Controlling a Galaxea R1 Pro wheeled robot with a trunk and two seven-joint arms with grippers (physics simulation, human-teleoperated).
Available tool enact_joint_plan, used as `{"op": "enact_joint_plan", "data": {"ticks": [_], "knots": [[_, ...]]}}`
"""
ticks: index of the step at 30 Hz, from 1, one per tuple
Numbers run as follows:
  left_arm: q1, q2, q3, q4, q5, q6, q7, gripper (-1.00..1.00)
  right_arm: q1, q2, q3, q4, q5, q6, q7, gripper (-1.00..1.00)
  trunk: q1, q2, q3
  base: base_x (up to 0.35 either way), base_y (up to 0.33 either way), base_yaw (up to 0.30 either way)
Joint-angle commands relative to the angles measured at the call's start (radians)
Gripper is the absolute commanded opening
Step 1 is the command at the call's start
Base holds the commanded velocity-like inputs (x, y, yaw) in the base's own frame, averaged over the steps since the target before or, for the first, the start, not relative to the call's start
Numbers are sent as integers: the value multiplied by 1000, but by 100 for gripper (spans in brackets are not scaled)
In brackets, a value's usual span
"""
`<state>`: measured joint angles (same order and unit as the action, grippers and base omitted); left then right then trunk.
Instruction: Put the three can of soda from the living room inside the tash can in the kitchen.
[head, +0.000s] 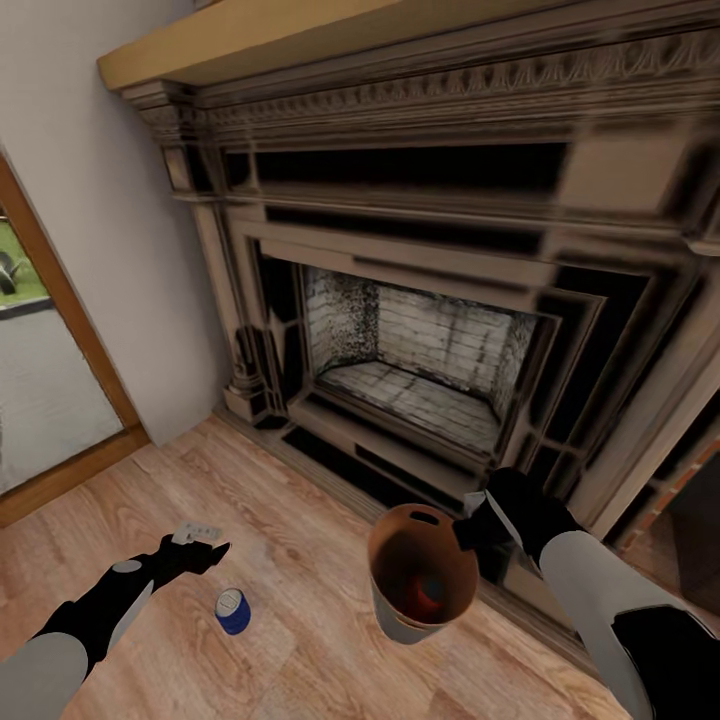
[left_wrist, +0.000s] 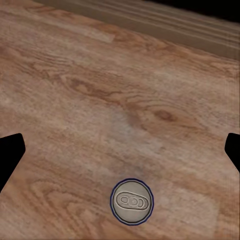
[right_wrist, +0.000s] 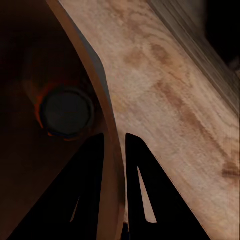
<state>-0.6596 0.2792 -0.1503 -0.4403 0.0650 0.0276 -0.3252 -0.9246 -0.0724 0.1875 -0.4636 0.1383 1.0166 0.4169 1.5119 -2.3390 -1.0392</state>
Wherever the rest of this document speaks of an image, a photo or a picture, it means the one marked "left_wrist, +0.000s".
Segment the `can of soda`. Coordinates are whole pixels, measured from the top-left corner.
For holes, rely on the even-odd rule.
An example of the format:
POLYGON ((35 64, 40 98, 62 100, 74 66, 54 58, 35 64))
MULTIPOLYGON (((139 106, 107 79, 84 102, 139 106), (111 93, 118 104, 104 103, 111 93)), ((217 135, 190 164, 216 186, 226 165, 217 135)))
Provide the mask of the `can of soda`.
POLYGON ((119 222, 138 226, 153 213, 154 196, 141 180, 127 178, 120 181, 110 196, 110 208, 119 222))

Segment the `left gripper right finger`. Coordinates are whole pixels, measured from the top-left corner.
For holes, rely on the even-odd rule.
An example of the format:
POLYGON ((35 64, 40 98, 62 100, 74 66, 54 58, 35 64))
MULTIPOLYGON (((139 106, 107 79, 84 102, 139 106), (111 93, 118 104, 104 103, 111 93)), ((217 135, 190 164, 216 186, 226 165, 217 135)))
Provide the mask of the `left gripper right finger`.
POLYGON ((229 133, 224 150, 240 172, 240 135, 229 133))

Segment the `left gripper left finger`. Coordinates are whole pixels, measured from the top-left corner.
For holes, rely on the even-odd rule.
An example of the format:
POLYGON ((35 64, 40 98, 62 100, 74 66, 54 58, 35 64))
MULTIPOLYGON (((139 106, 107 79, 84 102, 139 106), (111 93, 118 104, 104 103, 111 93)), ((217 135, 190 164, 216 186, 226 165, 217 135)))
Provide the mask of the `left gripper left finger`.
POLYGON ((26 151, 21 133, 0 138, 0 192, 26 151))

